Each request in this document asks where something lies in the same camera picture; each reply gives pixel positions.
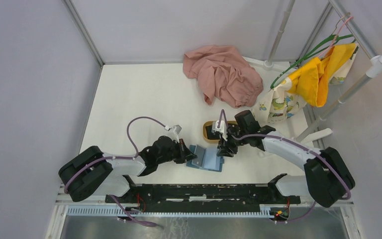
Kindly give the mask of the blue card holder wallet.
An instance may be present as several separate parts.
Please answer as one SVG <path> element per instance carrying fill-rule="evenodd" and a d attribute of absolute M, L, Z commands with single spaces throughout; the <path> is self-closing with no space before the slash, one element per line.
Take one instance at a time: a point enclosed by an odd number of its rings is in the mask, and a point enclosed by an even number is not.
<path fill-rule="evenodd" d="M 190 145 L 190 151 L 194 153 L 196 145 Z M 187 167 L 194 169 L 201 169 L 206 171 L 221 172 L 224 164 L 224 158 L 217 156 L 217 147 L 207 147 L 204 155 L 204 161 L 202 167 L 195 167 L 191 164 L 191 161 L 186 163 Z"/>

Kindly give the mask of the dark grey credit card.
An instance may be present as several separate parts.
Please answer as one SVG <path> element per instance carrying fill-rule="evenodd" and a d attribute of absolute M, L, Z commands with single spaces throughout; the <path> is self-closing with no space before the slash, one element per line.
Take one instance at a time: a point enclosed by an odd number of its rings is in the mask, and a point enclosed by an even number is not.
<path fill-rule="evenodd" d="M 206 138 L 207 138 L 208 140 L 220 140 L 220 138 L 221 138 L 219 132 L 217 132 L 217 131 L 214 130 L 212 124 L 207 125 L 207 126 L 205 127 L 205 132 L 206 132 Z"/>

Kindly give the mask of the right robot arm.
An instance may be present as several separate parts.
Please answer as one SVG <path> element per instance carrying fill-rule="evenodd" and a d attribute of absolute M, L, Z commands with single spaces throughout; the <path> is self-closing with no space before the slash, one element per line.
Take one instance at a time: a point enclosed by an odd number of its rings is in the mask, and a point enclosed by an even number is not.
<path fill-rule="evenodd" d="M 287 196 L 310 196 L 314 202 L 329 208 L 339 200 L 351 199 L 356 183 L 336 149 L 308 147 L 286 138 L 269 125 L 260 126 L 249 110 L 236 114 L 235 121 L 230 124 L 221 111 L 219 119 L 211 125 L 212 132 L 220 135 L 219 156 L 233 157 L 240 146 L 250 145 L 304 171 L 302 176 L 283 174 L 274 178 L 273 186 L 267 190 L 271 202 L 280 203 Z"/>

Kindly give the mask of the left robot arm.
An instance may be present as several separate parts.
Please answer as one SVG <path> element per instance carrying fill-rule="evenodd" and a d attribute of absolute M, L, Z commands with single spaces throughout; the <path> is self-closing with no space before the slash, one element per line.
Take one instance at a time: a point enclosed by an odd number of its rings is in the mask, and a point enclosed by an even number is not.
<path fill-rule="evenodd" d="M 197 158 L 182 139 L 159 137 L 151 146 L 144 148 L 136 157 L 107 154 L 98 146 L 85 151 L 62 166 L 58 175 L 64 184 L 64 192 L 73 202 L 90 196 L 114 194 L 125 203 L 136 198 L 136 189 L 129 176 L 147 176 L 166 162 L 187 163 Z"/>

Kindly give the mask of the yellow oval card tray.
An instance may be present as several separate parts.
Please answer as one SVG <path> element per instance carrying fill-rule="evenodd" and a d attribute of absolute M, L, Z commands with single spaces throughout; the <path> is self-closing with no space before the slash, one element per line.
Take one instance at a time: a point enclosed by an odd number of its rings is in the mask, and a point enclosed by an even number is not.
<path fill-rule="evenodd" d="M 207 121 L 203 125 L 203 138 L 206 142 L 215 144 L 219 143 L 219 141 L 223 138 L 223 134 L 214 130 L 216 125 L 218 125 L 217 121 Z"/>

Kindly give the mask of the dinosaur print cloth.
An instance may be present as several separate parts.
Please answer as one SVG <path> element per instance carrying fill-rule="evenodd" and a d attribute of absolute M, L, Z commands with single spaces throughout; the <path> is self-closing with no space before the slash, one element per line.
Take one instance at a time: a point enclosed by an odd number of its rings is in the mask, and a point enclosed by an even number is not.
<path fill-rule="evenodd" d="M 308 103 L 302 96 L 287 92 L 291 86 L 292 82 L 286 76 L 277 86 L 270 89 L 252 108 L 255 119 L 259 122 L 277 123 L 296 115 L 299 110 L 305 107 Z"/>

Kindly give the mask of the pink crumpled cloth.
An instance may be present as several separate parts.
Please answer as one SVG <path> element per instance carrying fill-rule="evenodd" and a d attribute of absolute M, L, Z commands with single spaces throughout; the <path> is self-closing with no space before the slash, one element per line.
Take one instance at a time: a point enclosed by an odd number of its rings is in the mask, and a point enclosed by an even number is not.
<path fill-rule="evenodd" d="M 218 99 L 235 109 L 252 107 L 264 89 L 260 74 L 232 45 L 209 45 L 186 52 L 183 72 L 196 79 L 208 105 Z"/>

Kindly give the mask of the yellow garment on hanger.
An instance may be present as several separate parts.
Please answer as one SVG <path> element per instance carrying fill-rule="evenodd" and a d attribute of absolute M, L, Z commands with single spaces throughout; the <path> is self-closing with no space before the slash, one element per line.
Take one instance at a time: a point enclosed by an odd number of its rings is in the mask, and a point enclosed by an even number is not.
<path fill-rule="evenodd" d="M 335 45 L 322 58 L 312 58 L 288 75 L 292 86 L 287 92 L 302 96 L 311 106 L 324 106 L 330 78 L 350 59 L 357 47 L 356 43 Z"/>

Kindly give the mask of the green clothes hanger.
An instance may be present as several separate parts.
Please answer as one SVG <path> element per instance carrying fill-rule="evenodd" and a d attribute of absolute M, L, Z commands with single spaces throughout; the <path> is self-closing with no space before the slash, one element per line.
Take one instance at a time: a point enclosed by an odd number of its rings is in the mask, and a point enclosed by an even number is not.
<path fill-rule="evenodd" d="M 275 86 L 276 86 L 276 82 L 280 79 L 280 77 L 282 77 L 285 73 L 287 73 L 289 70 L 291 70 L 293 67 L 297 66 L 298 64 L 300 64 L 302 61 L 305 61 L 311 57 L 313 57 L 315 54 L 318 54 L 324 50 L 326 50 L 326 47 L 320 49 L 320 47 L 322 47 L 323 45 L 325 45 L 326 43 L 329 43 L 331 42 L 332 40 L 335 40 L 334 43 L 332 45 L 335 45 L 337 42 L 339 42 L 340 40 L 343 40 L 343 39 L 347 39 L 347 38 L 350 38 L 350 37 L 353 37 L 355 38 L 352 34 L 347 34 L 347 35 L 343 35 L 343 36 L 339 36 L 337 34 L 332 34 L 332 35 L 329 35 L 328 37 L 326 37 L 325 39 L 323 39 L 320 43 L 318 43 L 316 46 L 314 46 L 308 53 L 306 53 L 305 55 L 303 55 L 302 57 L 300 57 L 295 63 L 293 63 L 292 65 L 290 65 L 286 70 L 282 71 L 274 80 L 273 82 L 271 83 L 270 85 L 270 89 L 273 89 Z"/>

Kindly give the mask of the pink clothes hanger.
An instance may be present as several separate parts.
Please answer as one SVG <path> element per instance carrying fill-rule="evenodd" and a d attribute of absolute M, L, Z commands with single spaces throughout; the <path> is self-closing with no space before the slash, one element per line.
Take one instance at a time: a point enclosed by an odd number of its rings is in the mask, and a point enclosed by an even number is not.
<path fill-rule="evenodd" d="M 318 58 L 321 58 L 322 56 L 324 56 L 329 50 L 330 48 L 334 45 L 334 43 L 337 41 L 337 38 L 339 36 L 339 33 L 342 31 L 343 27 L 346 26 L 346 24 L 352 20 L 354 17 L 353 16 L 350 16 L 349 18 L 347 18 L 343 23 L 342 25 L 340 26 L 339 30 L 336 32 L 334 38 L 332 39 L 331 41 L 331 44 L 326 48 L 324 49 L 317 57 Z"/>

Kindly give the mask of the white clothes rack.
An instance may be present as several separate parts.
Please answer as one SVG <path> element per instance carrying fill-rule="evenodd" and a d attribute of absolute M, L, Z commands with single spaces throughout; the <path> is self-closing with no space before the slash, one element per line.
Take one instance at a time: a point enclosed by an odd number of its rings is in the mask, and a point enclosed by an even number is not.
<path fill-rule="evenodd" d="M 341 29 L 336 28 L 330 36 L 295 63 L 298 65 L 305 61 L 304 65 L 296 70 L 293 65 L 283 70 L 273 80 L 267 93 L 255 104 L 253 114 L 256 120 L 282 122 L 296 115 L 306 105 L 323 107 L 327 101 L 329 84 L 332 81 L 344 81 L 358 49 L 367 54 L 372 65 L 360 80 L 296 138 L 297 141 L 306 139 L 322 121 L 325 121 L 369 80 L 382 72 L 382 55 L 376 54 L 352 21 L 353 17 L 337 0 L 329 1 L 329 6 L 339 14 L 343 21 L 342 25 L 349 29 L 350 34 L 341 36 L 339 34 Z"/>

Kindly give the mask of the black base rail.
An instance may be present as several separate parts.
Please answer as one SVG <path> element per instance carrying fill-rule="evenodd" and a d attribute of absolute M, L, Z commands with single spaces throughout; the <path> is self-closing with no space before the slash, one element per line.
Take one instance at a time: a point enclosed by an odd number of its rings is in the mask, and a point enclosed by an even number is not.
<path fill-rule="evenodd" d="M 146 213 L 259 212 L 261 205 L 299 204 L 299 196 L 283 196 L 269 184 L 141 184 L 106 203 L 139 204 Z"/>

